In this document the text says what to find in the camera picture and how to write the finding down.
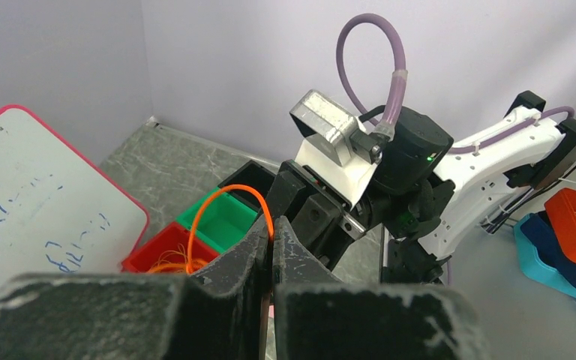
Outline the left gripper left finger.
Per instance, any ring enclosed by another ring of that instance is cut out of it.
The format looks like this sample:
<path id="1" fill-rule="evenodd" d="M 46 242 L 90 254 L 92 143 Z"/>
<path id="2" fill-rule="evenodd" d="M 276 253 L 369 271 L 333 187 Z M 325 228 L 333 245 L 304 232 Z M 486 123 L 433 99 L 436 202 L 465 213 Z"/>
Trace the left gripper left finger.
<path id="1" fill-rule="evenodd" d="M 186 274 L 23 274 L 0 289 L 0 359 L 261 359 L 264 220 Z"/>

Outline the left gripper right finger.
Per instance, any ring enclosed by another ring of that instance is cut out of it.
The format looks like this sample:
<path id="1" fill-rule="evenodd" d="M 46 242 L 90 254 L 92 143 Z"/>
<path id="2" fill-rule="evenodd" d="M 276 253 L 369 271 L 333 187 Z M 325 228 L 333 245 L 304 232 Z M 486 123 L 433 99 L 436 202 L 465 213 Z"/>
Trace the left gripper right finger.
<path id="1" fill-rule="evenodd" d="M 274 333 L 279 359 L 489 359 L 473 306 L 434 284 L 344 283 L 274 223 Z"/>

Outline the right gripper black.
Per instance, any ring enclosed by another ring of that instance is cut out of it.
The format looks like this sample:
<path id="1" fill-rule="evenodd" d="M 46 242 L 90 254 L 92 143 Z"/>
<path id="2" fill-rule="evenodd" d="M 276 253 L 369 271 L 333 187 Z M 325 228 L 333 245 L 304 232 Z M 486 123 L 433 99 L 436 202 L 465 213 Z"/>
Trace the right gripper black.
<path id="1" fill-rule="evenodd" d="M 333 270 L 355 241 L 383 222 L 383 196 L 369 187 L 356 205 L 314 172 L 284 161 L 265 196 L 273 219 L 287 218 L 298 240 Z"/>

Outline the black plastic bin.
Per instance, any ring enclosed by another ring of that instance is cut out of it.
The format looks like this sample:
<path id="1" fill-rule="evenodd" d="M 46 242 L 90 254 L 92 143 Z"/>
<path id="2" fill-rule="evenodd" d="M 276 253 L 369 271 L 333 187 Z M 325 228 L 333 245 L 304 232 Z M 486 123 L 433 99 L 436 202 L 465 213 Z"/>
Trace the black plastic bin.
<path id="1" fill-rule="evenodd" d="M 234 173 L 227 176 L 218 184 L 218 187 L 224 188 L 228 185 L 247 185 L 259 192 L 262 197 L 266 197 L 274 180 L 275 174 L 273 172 L 266 169 L 255 160 L 249 160 Z M 230 196 L 234 197 L 240 203 L 246 205 L 255 212 L 258 212 L 261 209 L 261 205 L 257 198 L 246 191 L 229 190 L 228 193 Z"/>

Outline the red plastic bin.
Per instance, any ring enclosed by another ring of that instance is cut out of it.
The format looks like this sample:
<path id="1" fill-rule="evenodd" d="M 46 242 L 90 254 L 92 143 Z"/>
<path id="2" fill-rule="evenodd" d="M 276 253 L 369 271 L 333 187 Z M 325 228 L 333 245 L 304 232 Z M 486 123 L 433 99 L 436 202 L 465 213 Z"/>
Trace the red plastic bin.
<path id="1" fill-rule="evenodd" d="M 190 231 L 173 222 L 134 250 L 122 262 L 122 270 L 131 273 L 185 272 Z"/>

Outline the green plastic bin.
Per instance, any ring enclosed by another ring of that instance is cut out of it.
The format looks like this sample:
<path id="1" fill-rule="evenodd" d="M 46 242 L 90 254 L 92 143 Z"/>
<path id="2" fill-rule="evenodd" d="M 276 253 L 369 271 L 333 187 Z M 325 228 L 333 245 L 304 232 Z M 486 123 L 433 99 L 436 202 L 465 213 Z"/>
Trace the green plastic bin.
<path id="1" fill-rule="evenodd" d="M 257 211 L 222 193 L 202 213 L 194 241 L 222 254 L 245 236 L 256 216 Z"/>

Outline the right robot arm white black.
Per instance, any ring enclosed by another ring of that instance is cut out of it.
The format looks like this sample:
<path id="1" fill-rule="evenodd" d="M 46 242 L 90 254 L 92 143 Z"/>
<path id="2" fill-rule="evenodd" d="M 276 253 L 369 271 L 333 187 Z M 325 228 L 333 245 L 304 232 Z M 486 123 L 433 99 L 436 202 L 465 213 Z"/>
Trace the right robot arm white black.
<path id="1" fill-rule="evenodd" d="M 573 109 L 545 109 L 531 91 L 500 122 L 460 142 L 406 107 L 390 141 L 367 133 L 365 123 L 384 112 L 353 115 L 314 90 L 290 111 L 304 140 L 280 165 L 266 201 L 327 269 L 380 227 L 380 281 L 436 283 L 471 226 L 496 231 L 576 159 Z"/>

